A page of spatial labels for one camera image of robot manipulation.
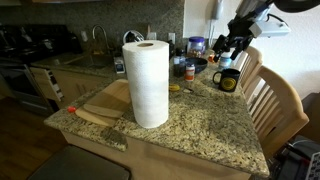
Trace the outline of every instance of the oven door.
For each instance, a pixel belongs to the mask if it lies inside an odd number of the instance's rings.
[[[1,64],[0,73],[11,88],[12,93],[26,109],[43,115],[53,113],[53,109],[42,95],[26,65]]]

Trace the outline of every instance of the wooden cutting board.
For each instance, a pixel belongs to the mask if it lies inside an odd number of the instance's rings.
[[[76,115],[87,121],[100,124],[103,126],[110,126],[110,127],[112,127],[118,119],[118,118],[104,117],[104,116],[91,113],[85,110],[83,107],[80,107],[76,110]]]
[[[83,108],[96,115],[120,118],[130,103],[128,81],[119,79],[88,100]]]

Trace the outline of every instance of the kitchen island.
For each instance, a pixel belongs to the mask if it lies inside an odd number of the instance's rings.
[[[134,179],[266,177],[268,167],[241,88],[234,93],[217,90],[211,82],[216,70],[209,64],[192,83],[171,74],[170,83],[182,89],[170,92],[169,119],[158,128],[140,127],[132,108],[113,127],[88,122],[66,109],[50,116],[45,124],[61,130],[70,144],[127,167]],[[107,74],[108,79],[96,90],[71,105],[80,107],[111,82],[123,78],[113,71]]]

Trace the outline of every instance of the backsplash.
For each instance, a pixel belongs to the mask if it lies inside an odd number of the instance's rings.
[[[1,24],[65,24],[74,32],[85,51],[105,47],[100,29],[97,41],[92,38],[92,27],[100,24],[107,33],[109,45],[122,44],[128,30],[136,30],[144,37],[150,24],[157,39],[167,41],[168,33],[176,33],[176,47],[183,44],[184,0],[106,0],[65,4],[39,4],[30,0],[22,6],[0,7]],[[81,31],[86,31],[88,41],[83,42]]]

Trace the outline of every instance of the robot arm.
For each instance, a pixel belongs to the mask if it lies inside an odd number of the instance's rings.
[[[242,0],[236,10],[236,17],[228,23],[228,36],[220,35],[213,46],[214,61],[218,61],[223,52],[235,48],[231,59],[247,49],[253,38],[283,36],[290,32],[290,28],[280,18],[268,14],[273,4],[281,11],[301,12],[320,4],[320,0]],[[278,22],[268,22],[269,16]]]

